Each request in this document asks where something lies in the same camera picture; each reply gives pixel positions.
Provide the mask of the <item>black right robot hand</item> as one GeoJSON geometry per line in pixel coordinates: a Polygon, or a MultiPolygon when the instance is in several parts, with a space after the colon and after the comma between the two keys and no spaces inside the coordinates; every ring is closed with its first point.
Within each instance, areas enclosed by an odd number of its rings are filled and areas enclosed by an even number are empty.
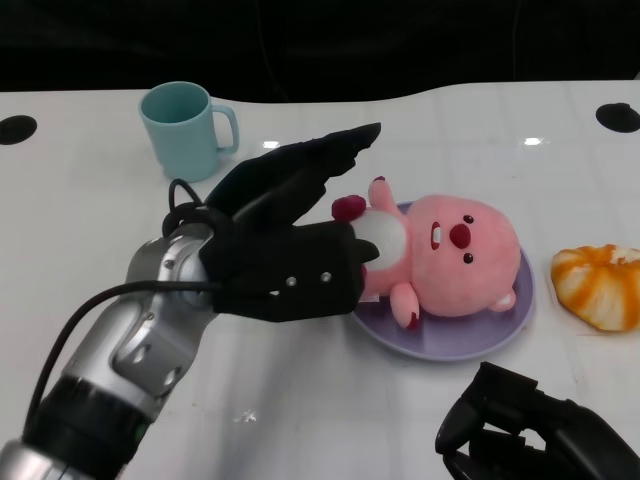
{"type": "Polygon", "coordinates": [[[483,362],[435,450],[455,479],[637,479],[639,456],[598,414],[483,362]]]}

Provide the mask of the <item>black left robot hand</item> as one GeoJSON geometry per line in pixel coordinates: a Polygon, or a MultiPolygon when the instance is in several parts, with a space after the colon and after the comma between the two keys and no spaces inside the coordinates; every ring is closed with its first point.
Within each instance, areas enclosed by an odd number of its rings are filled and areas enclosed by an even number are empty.
{"type": "Polygon", "coordinates": [[[378,248],[346,220],[297,225],[378,138],[378,123],[284,145],[234,167],[205,200],[217,224],[199,250],[213,309],[285,322],[348,314],[378,248]]]}

